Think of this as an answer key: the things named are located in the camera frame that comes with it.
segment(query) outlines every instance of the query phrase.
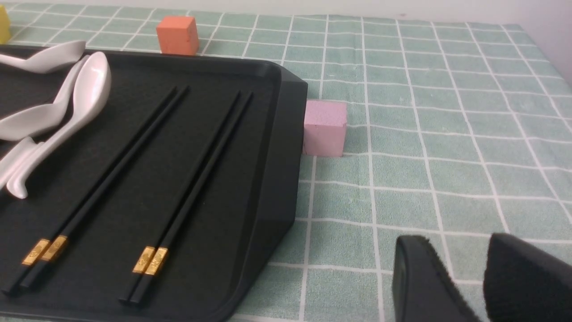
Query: chopsticks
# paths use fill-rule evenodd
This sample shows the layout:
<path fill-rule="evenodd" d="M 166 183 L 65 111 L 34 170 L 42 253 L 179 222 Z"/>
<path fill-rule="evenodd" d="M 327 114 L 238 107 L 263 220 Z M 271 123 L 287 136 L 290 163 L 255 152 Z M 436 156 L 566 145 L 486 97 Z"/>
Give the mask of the chopsticks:
<path fill-rule="evenodd" d="M 145 120 L 144 125 L 113 161 L 102 178 L 94 185 L 87 196 L 80 201 L 78 207 L 63 220 L 56 231 L 49 237 L 40 239 L 32 248 L 20 264 L 15 276 L 2 288 L 2 293 L 7 296 L 13 296 L 17 293 L 19 286 L 23 288 L 33 286 L 49 264 L 53 263 L 63 252 L 70 238 L 77 231 L 77 227 L 88 217 L 93 206 L 97 204 L 115 179 L 122 174 L 141 147 L 149 140 L 170 112 L 179 105 L 188 92 L 188 86 L 179 92 L 177 92 L 176 87 L 169 91 L 155 112 L 151 113 Z"/>
<path fill-rule="evenodd" d="M 193 165 L 185 180 L 185 185 L 180 191 L 180 203 L 175 211 L 171 213 L 171 218 L 157 242 L 151 246 L 147 246 L 132 271 L 132 276 L 128 283 L 127 291 L 119 298 L 122 304 L 138 305 L 144 298 L 153 277 L 157 275 L 160 268 L 165 262 L 169 248 L 173 244 L 178 233 L 181 231 L 185 220 L 190 217 L 190 210 L 193 207 L 198 194 L 201 192 L 210 172 L 218 161 L 223 152 L 228 139 L 237 127 L 240 118 L 244 114 L 246 108 L 250 105 L 252 92 L 247 95 L 244 102 L 238 107 L 233 108 L 239 100 L 240 92 L 237 94 L 233 105 L 229 112 L 225 115 L 224 120 L 219 124 L 208 144 L 201 151 L 197 162 Z"/>

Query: yellow block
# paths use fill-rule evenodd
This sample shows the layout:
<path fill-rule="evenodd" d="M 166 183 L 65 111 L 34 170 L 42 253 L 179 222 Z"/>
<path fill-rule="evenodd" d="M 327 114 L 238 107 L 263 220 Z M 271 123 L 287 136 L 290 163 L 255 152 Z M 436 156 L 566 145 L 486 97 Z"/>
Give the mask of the yellow block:
<path fill-rule="evenodd" d="M 0 45 L 3 45 L 10 40 L 10 31 L 8 29 L 0 29 Z"/>
<path fill-rule="evenodd" d="M 10 19 L 6 8 L 0 5 L 0 44 L 7 43 L 10 37 Z"/>

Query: white spoon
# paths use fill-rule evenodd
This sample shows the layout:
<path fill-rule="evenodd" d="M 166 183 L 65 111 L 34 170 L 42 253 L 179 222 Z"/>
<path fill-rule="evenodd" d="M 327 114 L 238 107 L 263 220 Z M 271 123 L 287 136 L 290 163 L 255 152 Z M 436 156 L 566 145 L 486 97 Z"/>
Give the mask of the white spoon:
<path fill-rule="evenodd" d="M 28 59 L 0 55 L 0 64 L 32 73 L 47 74 L 78 61 L 85 51 L 85 41 L 70 41 L 46 48 Z"/>
<path fill-rule="evenodd" d="M 24 138 L 16 144 L 2 160 L 0 160 L 0 187 L 3 187 L 14 171 L 22 164 L 28 156 L 32 154 L 38 147 L 42 146 L 43 142 L 38 144 L 34 143 L 32 138 Z"/>
<path fill-rule="evenodd" d="M 97 52 L 88 58 L 77 77 L 71 119 L 18 167 L 6 185 L 11 194 L 20 199 L 28 196 L 25 186 L 28 176 L 58 146 L 101 112 L 107 103 L 110 90 L 111 71 L 107 58 L 102 52 Z"/>
<path fill-rule="evenodd" d="M 1 119 L 0 140 L 22 140 L 27 136 L 38 135 L 57 126 L 66 114 L 77 75 L 88 57 L 85 56 L 71 68 L 54 103 L 30 107 Z"/>

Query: table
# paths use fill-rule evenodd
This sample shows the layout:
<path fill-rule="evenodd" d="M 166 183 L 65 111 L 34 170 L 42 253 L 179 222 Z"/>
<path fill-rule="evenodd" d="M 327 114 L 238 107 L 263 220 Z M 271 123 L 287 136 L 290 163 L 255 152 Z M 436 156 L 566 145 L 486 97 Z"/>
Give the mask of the table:
<path fill-rule="evenodd" d="M 201 55 L 270 60 L 348 104 L 344 156 L 302 157 L 296 222 L 234 322 L 394 321 L 402 234 L 429 238 L 485 321 L 491 233 L 572 264 L 572 91 L 518 25 L 6 7 L 12 44 L 144 52 L 165 15 L 193 15 Z"/>

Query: black tray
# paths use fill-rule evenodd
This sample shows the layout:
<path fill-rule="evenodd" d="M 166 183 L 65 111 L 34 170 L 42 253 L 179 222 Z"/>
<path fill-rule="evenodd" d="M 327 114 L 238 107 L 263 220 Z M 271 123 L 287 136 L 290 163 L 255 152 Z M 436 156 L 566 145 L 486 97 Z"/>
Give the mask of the black tray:
<path fill-rule="evenodd" d="M 21 57 L 38 50 L 0 46 Z M 271 62 L 105 53 L 113 75 L 105 109 L 33 172 L 28 199 L 0 192 L 0 284 L 86 195 L 168 91 L 190 85 L 191 93 L 110 188 L 45 282 L 13 299 L 0 295 L 0 315 L 227 319 L 294 221 L 307 84 Z M 68 70 L 37 75 L 0 66 L 0 117 L 53 99 Z M 238 90 L 253 92 L 250 106 L 151 296 L 141 308 L 122 306 L 117 299 L 134 263 L 162 229 L 182 179 Z M 0 155 L 13 145 L 0 143 Z"/>

